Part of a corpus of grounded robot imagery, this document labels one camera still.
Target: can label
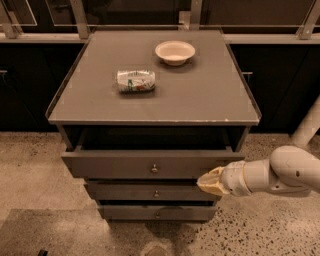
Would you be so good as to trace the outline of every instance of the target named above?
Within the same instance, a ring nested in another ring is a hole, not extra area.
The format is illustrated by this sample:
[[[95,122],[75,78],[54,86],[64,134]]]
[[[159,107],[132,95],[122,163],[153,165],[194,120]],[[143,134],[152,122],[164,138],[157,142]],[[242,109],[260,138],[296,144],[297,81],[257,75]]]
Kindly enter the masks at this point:
[[[155,73],[150,70],[118,71],[119,92],[152,91],[155,87]]]

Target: open drawer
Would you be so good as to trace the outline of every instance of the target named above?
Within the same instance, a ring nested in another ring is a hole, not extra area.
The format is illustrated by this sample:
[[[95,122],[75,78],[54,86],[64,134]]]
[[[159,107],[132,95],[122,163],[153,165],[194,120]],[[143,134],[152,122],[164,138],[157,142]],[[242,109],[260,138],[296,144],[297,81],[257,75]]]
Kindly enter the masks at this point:
[[[69,151],[231,150],[239,152],[245,126],[59,126]]]
[[[79,150],[62,159],[74,177],[88,179],[197,179],[243,154],[227,150]]]

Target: gray countertop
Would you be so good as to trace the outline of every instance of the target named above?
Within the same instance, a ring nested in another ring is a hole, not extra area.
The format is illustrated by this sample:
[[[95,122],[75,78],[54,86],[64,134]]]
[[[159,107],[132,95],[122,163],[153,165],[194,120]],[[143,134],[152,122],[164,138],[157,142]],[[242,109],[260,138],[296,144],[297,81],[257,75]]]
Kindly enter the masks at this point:
[[[196,54],[171,67],[154,53],[167,40]],[[120,94],[118,70],[153,70],[156,88]],[[218,31],[97,31],[49,117],[53,124],[257,125],[259,115]]]

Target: white pipe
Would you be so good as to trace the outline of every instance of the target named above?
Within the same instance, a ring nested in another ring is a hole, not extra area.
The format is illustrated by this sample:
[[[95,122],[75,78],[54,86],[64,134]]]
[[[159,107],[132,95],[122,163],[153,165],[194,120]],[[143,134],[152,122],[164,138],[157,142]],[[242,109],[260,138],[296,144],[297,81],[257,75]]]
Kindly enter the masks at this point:
[[[320,128],[320,96],[310,108],[295,133],[292,135],[292,142],[305,147]]]

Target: terrazzo floor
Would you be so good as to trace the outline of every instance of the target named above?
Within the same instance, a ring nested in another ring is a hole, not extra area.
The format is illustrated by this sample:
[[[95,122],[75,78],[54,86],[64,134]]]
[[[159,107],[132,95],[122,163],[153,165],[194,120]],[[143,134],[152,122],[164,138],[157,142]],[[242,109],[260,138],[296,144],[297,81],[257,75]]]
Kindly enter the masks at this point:
[[[246,160],[288,135],[249,134]],[[320,137],[306,148],[320,157]],[[0,133],[0,255],[320,255],[320,195],[224,196],[208,223],[107,223],[60,159],[56,133]]]

